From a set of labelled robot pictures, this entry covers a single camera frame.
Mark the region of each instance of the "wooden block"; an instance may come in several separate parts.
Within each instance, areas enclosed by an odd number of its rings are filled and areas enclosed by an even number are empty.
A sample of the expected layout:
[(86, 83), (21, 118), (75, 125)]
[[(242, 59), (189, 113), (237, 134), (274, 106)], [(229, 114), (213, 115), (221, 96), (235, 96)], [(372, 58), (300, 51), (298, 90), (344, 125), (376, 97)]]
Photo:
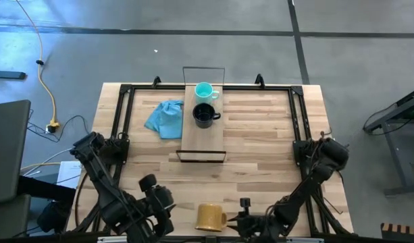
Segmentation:
[[(183, 151), (224, 151), (224, 118), (223, 118), (223, 92), (221, 86), (214, 86), (219, 91), (219, 98), (211, 104), (216, 113), (222, 117), (214, 120), (209, 128), (199, 128), (193, 117), (193, 108), (197, 105), (195, 101), (195, 86), (186, 86), (184, 95), (184, 114), (182, 125), (181, 149)], [(224, 154), (205, 153), (180, 153), (181, 160), (222, 160)]]

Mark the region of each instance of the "wooden tabletop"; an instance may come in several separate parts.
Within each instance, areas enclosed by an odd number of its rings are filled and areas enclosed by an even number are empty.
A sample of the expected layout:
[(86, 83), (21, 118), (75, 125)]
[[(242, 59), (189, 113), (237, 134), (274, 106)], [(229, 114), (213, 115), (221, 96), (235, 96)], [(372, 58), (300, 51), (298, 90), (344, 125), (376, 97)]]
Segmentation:
[[(104, 83), (97, 106), (93, 131), (109, 138), (118, 99), (120, 83)], [(311, 134), (319, 138), (321, 131), (329, 131), (328, 118), (321, 88), (304, 85), (304, 97)], [(224, 148), (227, 161), (217, 163), (181, 163), (175, 151), (181, 140), (161, 140), (156, 132), (144, 127), (153, 110), (162, 101), (184, 100), (183, 90), (137, 90), (130, 120), (130, 149), (123, 168), (120, 187), (143, 198), (138, 181), (154, 173), (158, 184), (172, 191), (176, 207), (171, 212), (176, 236), (237, 236), (226, 228), (223, 232), (203, 232), (194, 229), (200, 203), (215, 203), (224, 208), (228, 218), (241, 211), (240, 198), (251, 198), (251, 213), (265, 213), (268, 206), (289, 195), (301, 182), (299, 168), (292, 156), (292, 129), (288, 95), (280, 91), (225, 90)], [(298, 99), (295, 99), (300, 117)], [(120, 130), (124, 120), (122, 111)], [(343, 184), (334, 174), (322, 184), (324, 197), (340, 212), (327, 203), (334, 216), (348, 231), (353, 227), (348, 211)], [(87, 180), (79, 200), (79, 218), (82, 220), (97, 201), (97, 193)], [(321, 229), (319, 211), (313, 207), (317, 227)], [(74, 229), (74, 206), (68, 230)], [(299, 220), (290, 236), (309, 236), (305, 207), (301, 207)]]

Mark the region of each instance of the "concrete floor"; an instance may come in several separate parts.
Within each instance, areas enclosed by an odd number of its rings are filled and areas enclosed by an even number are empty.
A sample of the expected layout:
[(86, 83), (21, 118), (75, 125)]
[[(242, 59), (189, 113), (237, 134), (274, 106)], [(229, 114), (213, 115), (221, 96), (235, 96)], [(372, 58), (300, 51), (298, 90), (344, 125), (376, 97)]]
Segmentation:
[[(302, 31), (414, 32), (414, 0), (295, 0)], [(25, 0), (38, 26), (162, 30), (291, 31), (286, 0)], [(16, 2), (0, 1), (0, 25), (29, 24)], [(91, 127), (103, 82), (180, 82), (184, 65), (224, 66), (226, 82), (302, 84), (294, 38), (289, 36), (190, 36), (42, 34), (43, 80), (57, 101), (59, 121), (83, 115)], [(373, 112), (414, 90), (414, 38), (302, 38), (311, 84), (320, 84), (334, 131), (350, 144), (344, 187), (355, 232), (380, 237), (382, 222), (414, 226), (414, 194), (386, 198), (398, 186), (385, 138), (364, 135)], [(31, 121), (51, 118), (49, 96), (37, 81), (34, 33), (0, 32), (0, 70), (22, 71), (23, 81), (0, 80), (0, 103), (30, 99)], [(23, 165), (40, 163), (84, 134), (68, 125), (57, 144), (30, 132)], [(70, 160), (69, 154), (54, 161)], [(57, 167), (41, 169), (44, 175)]]

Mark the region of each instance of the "wooden board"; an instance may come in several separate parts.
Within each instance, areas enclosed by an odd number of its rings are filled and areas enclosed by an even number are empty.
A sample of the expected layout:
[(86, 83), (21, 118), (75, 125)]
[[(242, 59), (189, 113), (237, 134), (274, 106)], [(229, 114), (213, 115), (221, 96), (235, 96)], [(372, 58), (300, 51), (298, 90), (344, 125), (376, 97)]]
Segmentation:
[[(104, 83), (102, 87), (93, 130), (105, 137), (111, 134), (119, 90), (120, 83)], [(303, 90), (311, 134), (317, 139), (321, 131), (330, 129), (321, 87), (305, 85)], [(175, 150), (181, 148), (181, 140), (161, 140), (156, 132), (144, 127), (145, 121), (160, 102), (184, 99), (184, 91), (137, 90), (135, 93), (129, 129), (129, 155), (122, 172), (120, 187), (136, 198), (143, 198), (145, 196), (140, 191), (138, 181), (143, 176), (154, 173), (159, 184), (172, 191), (177, 204), (171, 212), (175, 227), (171, 235), (237, 236), (231, 229), (225, 229), (221, 233), (195, 230), (198, 205), (217, 203), (224, 208), (228, 217), (232, 217), (241, 210), (240, 198), (250, 197), (251, 212), (264, 214), (268, 206), (290, 194), (301, 181), (299, 169), (292, 157), (294, 134), (290, 122), (288, 95), (280, 91), (225, 90), (223, 98), (224, 148), (228, 152), (228, 160), (223, 164), (194, 164), (178, 161)], [(299, 115), (298, 99), (295, 102)], [(122, 124), (123, 117), (118, 132), (121, 132)], [(304, 138), (304, 132), (301, 130), (300, 133)], [(321, 188), (324, 197), (339, 211), (344, 212), (339, 215), (326, 203), (333, 215), (352, 232), (346, 196), (339, 175), (335, 173)], [(96, 201), (97, 193), (87, 180), (80, 193), (80, 219), (85, 218)], [(321, 229), (319, 211), (316, 206), (313, 208), (317, 228)], [(74, 228), (73, 206), (67, 229)], [(299, 220), (290, 236), (309, 235), (306, 210), (301, 207)]]
[[(223, 115), (223, 93), (221, 86), (214, 86), (219, 91), (219, 97), (214, 99), (212, 106), (216, 113)], [(224, 151), (223, 129), (224, 118), (214, 120), (209, 128), (199, 128), (193, 117), (193, 108), (196, 104), (195, 86), (186, 86), (184, 93), (184, 114), (182, 123), (181, 149), (184, 151)], [(223, 160), (223, 154), (217, 153), (180, 153), (181, 159)]]

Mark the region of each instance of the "blue cloth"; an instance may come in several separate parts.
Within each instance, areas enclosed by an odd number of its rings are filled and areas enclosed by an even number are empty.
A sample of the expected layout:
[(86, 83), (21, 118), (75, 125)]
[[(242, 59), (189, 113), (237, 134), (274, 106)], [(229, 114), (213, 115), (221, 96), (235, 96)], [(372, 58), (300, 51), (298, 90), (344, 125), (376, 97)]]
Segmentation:
[(159, 132), (162, 139), (181, 138), (183, 101), (164, 101), (153, 111), (145, 127)]

